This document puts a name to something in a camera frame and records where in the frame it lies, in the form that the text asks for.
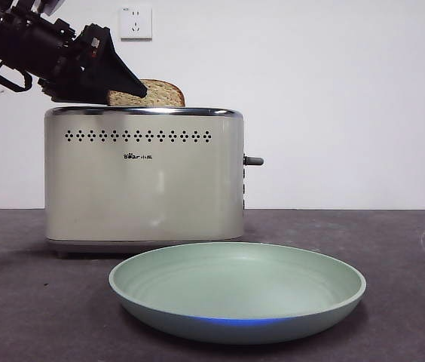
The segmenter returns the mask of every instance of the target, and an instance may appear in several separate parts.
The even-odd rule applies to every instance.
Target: toaster
[[[59,253],[141,253],[243,234],[243,116],[63,107],[45,115],[46,237]]]

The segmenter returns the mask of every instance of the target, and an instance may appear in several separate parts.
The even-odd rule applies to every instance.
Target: gray table
[[[318,250],[366,277],[335,327],[276,345],[223,346],[128,315],[107,276],[125,256],[58,259],[43,210],[0,210],[0,361],[425,361],[425,211],[248,210],[244,240]]]

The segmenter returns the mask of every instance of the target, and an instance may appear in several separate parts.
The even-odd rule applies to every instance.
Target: bread slice
[[[110,106],[146,106],[146,107],[184,107],[184,94],[174,84],[155,79],[140,80],[147,87],[147,95],[144,98],[132,94],[110,90],[107,101]]]

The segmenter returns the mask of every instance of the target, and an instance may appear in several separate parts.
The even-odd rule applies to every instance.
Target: plate
[[[223,344],[284,342],[345,318],[365,278],[320,253],[274,244],[212,242],[165,247],[115,266],[109,283],[151,327]]]

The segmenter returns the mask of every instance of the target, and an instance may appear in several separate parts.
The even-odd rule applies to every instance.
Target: wall socket
[[[152,6],[131,5],[120,9],[121,39],[152,39]]]

